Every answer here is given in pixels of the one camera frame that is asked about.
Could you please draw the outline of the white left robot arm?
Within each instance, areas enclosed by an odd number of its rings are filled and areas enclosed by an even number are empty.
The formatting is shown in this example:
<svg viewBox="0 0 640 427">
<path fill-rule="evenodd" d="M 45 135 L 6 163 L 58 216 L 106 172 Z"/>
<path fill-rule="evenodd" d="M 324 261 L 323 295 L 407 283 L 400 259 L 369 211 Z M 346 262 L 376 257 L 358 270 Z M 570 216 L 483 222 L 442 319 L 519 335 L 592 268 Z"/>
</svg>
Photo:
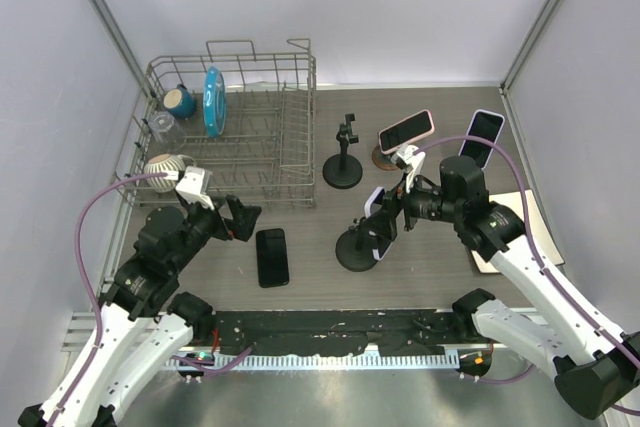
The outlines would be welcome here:
<svg viewBox="0 0 640 427">
<path fill-rule="evenodd" d="M 115 426 L 178 350 L 200 346 L 215 326 L 211 305 L 179 292 L 179 274 L 209 240 L 248 241 L 262 210 L 235 196 L 211 208 L 183 202 L 151 211 L 133 255 L 98 303 L 96 326 L 64 380 L 21 426 Z"/>
</svg>

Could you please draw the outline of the black phone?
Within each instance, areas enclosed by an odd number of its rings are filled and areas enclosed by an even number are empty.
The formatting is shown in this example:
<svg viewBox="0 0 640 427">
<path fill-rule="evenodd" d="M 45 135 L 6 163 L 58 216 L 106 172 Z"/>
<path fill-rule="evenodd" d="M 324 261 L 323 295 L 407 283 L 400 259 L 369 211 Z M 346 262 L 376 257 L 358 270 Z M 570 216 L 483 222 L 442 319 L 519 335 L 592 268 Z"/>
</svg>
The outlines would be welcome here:
<svg viewBox="0 0 640 427">
<path fill-rule="evenodd" d="M 260 230 L 255 237 L 259 286 L 274 288 L 287 285 L 290 273 L 284 230 Z"/>
</svg>

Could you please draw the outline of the black phone stand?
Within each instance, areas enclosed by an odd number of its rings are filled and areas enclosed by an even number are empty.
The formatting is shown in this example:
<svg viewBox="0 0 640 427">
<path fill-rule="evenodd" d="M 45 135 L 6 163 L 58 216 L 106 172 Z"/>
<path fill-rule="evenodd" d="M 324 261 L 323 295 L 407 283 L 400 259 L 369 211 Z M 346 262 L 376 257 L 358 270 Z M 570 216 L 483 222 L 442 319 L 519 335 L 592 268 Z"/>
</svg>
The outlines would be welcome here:
<svg viewBox="0 0 640 427">
<path fill-rule="evenodd" d="M 374 249 L 377 247 L 377 237 L 370 233 L 368 220 L 361 217 L 354 220 L 339 236 L 335 254 L 342 267 L 360 273 L 372 269 L 378 263 L 374 256 Z"/>
<path fill-rule="evenodd" d="M 329 157 L 323 165 L 323 179 L 332 188 L 350 189 L 362 180 L 361 162 L 348 153 L 348 147 L 359 142 L 359 137 L 352 130 L 352 123 L 355 120 L 354 113 L 345 115 L 345 121 L 340 124 L 336 134 L 340 152 Z"/>
</svg>

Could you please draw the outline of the black front phone stand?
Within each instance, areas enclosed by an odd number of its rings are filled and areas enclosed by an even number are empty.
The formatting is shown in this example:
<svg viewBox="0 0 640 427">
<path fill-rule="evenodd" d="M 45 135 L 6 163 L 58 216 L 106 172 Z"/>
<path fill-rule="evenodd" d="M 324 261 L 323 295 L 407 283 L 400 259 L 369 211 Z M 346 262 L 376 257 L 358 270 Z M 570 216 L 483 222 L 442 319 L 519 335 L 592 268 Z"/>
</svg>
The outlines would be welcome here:
<svg viewBox="0 0 640 427">
<path fill-rule="evenodd" d="M 354 113 L 345 115 L 345 121 L 340 124 L 336 134 L 340 152 L 329 157 L 323 165 L 323 179 L 332 188 L 350 189 L 362 180 L 361 162 L 348 153 L 348 147 L 359 142 L 359 137 L 352 130 L 352 123 L 355 120 Z"/>
</svg>

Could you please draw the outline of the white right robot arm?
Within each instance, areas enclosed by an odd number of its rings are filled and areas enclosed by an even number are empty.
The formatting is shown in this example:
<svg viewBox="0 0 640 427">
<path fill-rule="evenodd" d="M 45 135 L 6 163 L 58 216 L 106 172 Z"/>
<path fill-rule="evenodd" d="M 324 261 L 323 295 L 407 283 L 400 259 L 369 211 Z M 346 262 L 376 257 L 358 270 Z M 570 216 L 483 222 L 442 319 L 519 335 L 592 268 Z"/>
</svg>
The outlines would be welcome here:
<svg viewBox="0 0 640 427">
<path fill-rule="evenodd" d="M 638 333 L 625 332 L 591 304 L 544 255 L 521 216 L 491 200 L 472 159 L 448 157 L 439 172 L 434 184 L 409 167 L 397 186 L 376 189 L 361 229 L 392 243 L 399 216 L 407 230 L 420 219 L 450 223 L 461 243 L 501 272 L 546 321 L 539 325 L 477 289 L 453 305 L 455 336 L 504 344 L 546 373 L 565 403 L 586 419 L 638 388 Z"/>
</svg>

